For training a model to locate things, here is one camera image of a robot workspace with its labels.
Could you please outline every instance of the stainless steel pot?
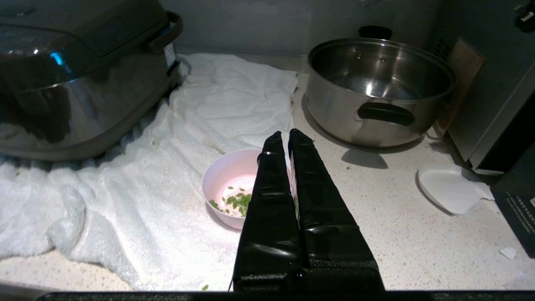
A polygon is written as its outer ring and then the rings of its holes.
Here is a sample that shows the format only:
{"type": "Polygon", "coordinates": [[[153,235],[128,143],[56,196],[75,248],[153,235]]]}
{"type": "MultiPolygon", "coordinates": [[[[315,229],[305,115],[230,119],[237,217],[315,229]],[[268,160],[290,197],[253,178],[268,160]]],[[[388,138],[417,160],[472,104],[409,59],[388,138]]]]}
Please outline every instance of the stainless steel pot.
{"type": "Polygon", "coordinates": [[[446,62],[386,40],[325,42],[310,52],[308,63],[310,113],[325,131],[362,146],[418,139],[456,85],[446,62]]]}

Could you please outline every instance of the paper scrap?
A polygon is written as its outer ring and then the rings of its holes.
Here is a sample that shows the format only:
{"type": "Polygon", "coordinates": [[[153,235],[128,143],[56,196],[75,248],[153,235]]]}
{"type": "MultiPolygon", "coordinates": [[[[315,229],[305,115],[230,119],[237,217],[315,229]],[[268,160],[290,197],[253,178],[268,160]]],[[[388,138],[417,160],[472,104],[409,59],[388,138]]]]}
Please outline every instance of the paper scrap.
{"type": "Polygon", "coordinates": [[[515,259],[515,256],[516,256],[516,250],[515,248],[512,248],[512,247],[506,247],[500,250],[500,254],[509,258],[509,260],[513,260],[515,259]]]}

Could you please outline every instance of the black pot handle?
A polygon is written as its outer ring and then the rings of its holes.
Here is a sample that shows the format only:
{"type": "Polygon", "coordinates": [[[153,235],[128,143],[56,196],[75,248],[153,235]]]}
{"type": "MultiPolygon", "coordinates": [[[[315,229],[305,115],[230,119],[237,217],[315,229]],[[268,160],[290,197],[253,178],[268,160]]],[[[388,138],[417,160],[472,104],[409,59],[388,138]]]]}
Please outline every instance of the black pot handle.
{"type": "Polygon", "coordinates": [[[383,26],[367,25],[359,28],[358,34],[361,37],[368,37],[370,39],[390,40],[392,29],[383,26]]]}
{"type": "Polygon", "coordinates": [[[386,122],[393,122],[404,126],[414,123],[414,115],[407,109],[389,103],[367,102],[357,111],[362,119],[375,119],[386,122]]]}
{"type": "Polygon", "coordinates": [[[167,11],[167,18],[169,18],[170,22],[175,24],[171,29],[169,29],[168,32],[155,38],[149,43],[149,49],[154,53],[162,51],[165,46],[172,43],[174,39],[178,38],[178,36],[184,30],[184,24],[182,24],[182,18],[179,14],[167,11]]]}

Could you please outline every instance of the pot rim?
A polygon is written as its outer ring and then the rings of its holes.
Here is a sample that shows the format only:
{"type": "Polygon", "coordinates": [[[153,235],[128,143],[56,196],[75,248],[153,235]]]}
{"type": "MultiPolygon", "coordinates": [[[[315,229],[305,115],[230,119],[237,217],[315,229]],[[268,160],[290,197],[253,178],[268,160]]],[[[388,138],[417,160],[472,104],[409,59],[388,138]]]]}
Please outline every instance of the pot rim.
{"type": "Polygon", "coordinates": [[[453,90],[455,90],[455,88],[457,87],[457,81],[458,81],[458,78],[457,78],[457,75],[455,74],[455,71],[453,71],[453,69],[443,59],[439,58],[438,56],[436,56],[436,55],[434,55],[434,54],[432,54],[432,53],[430,53],[428,51],[422,50],[420,48],[417,48],[417,47],[414,47],[414,46],[411,46],[411,45],[408,45],[408,44],[404,44],[404,43],[390,41],[390,40],[368,39],[368,38],[352,38],[352,39],[336,39],[336,40],[326,41],[326,42],[323,42],[323,43],[315,46],[314,48],[312,48],[312,50],[308,54],[307,62],[308,62],[308,66],[310,67],[310,70],[315,75],[318,75],[319,77],[324,79],[330,85],[332,85],[332,86],[334,86],[336,88],[339,88],[339,89],[344,89],[344,90],[346,90],[346,91],[348,91],[348,92],[350,92],[352,94],[369,97],[369,98],[372,98],[374,100],[399,101],[399,102],[419,102],[419,101],[425,101],[425,100],[429,100],[429,99],[440,99],[440,98],[450,94],[453,90]],[[422,57],[424,59],[427,59],[428,61],[431,61],[432,63],[436,64],[438,67],[440,67],[446,73],[446,75],[448,75],[448,77],[450,79],[449,87],[448,87],[447,90],[445,90],[444,92],[442,92],[440,94],[436,94],[436,95],[432,95],[432,96],[428,96],[428,97],[423,97],[423,98],[419,98],[419,99],[397,99],[397,98],[387,98],[387,97],[373,96],[373,95],[367,95],[367,94],[364,94],[364,93],[361,93],[361,92],[357,92],[355,90],[351,90],[351,89],[339,86],[339,85],[333,83],[332,81],[328,80],[323,75],[321,75],[312,66],[312,58],[314,57],[314,55],[316,53],[320,52],[321,50],[326,49],[326,48],[330,48],[330,47],[334,47],[334,46],[351,45],[351,44],[371,44],[371,45],[388,46],[388,47],[394,47],[394,48],[402,49],[404,51],[411,52],[411,53],[413,53],[415,55],[418,55],[418,56],[420,56],[420,57],[422,57]]]}

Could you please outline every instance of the rice cooker handle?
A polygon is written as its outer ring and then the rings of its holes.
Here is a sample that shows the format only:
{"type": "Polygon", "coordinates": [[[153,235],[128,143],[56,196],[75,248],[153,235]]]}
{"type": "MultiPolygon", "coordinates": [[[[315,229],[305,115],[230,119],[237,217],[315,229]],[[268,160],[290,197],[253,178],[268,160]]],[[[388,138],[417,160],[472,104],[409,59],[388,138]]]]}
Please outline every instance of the rice cooker handle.
{"type": "Polygon", "coordinates": [[[375,119],[393,122],[404,126],[414,123],[414,115],[407,109],[389,103],[367,102],[357,111],[362,119],[375,119]]]}
{"type": "Polygon", "coordinates": [[[169,29],[169,31],[149,43],[149,49],[154,53],[162,51],[165,46],[172,43],[174,39],[178,38],[178,36],[184,30],[184,24],[182,24],[182,18],[179,14],[167,11],[167,17],[169,18],[170,22],[175,24],[173,27],[171,27],[171,29],[169,29]]]}

